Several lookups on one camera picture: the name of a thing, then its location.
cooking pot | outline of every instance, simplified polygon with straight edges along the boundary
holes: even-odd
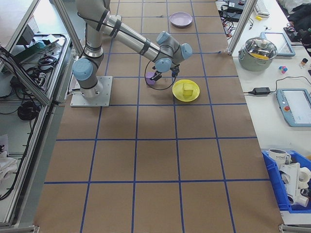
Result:
[[[250,71],[262,71],[277,55],[276,46],[269,40],[255,37],[248,39],[239,51],[241,66]]]

yellow plate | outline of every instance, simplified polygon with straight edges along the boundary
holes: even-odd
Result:
[[[193,93],[191,96],[183,95],[184,84],[190,84],[191,85],[191,87],[193,89]],[[199,88],[198,84],[196,84],[195,82],[193,82],[189,79],[181,79],[181,80],[178,80],[177,82],[175,82],[173,85],[172,91],[173,91],[173,95],[176,97],[176,99],[183,101],[183,102],[193,101],[196,98],[198,98],[200,95],[200,88]]]

tablet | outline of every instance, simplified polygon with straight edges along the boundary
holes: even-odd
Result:
[[[277,56],[293,57],[295,51],[291,46],[291,41],[285,33],[262,32],[260,37],[271,41],[277,48]]]
[[[311,98],[306,89],[278,89],[276,98],[290,126],[311,127]]]

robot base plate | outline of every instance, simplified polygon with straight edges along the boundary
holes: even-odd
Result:
[[[75,91],[72,94],[71,107],[108,107],[110,102],[112,76],[98,76],[98,81],[103,84],[104,89],[99,96],[91,99],[85,98],[80,91]]]

white cloth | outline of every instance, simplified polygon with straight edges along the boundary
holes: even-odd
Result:
[[[293,9],[302,4],[308,4],[311,0],[278,0],[278,2],[288,11],[289,14],[293,13]]]
[[[17,159],[6,157],[7,152],[0,154],[0,184],[10,177],[10,174],[17,171]]]

